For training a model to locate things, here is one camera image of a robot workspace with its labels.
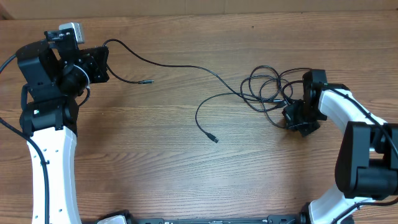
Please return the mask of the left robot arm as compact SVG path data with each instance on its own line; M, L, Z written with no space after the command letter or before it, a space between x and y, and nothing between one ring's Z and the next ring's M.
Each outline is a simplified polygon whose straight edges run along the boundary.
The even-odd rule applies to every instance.
M21 47L12 59L27 83L21 91L21 129L32 164L32 223L81 223L76 199L75 149L81 104L90 85L105 83L106 46L79 49L76 43L41 40Z

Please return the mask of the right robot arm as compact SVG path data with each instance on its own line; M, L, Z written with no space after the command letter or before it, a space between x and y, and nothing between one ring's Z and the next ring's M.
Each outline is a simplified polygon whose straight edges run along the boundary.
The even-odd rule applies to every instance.
M335 183L287 223L352 223L364 206L388 207L397 200L397 124L388 123L355 100L344 84L329 83L324 70L310 69L299 83L303 98L284 96L285 128L307 136L330 119L343 133Z

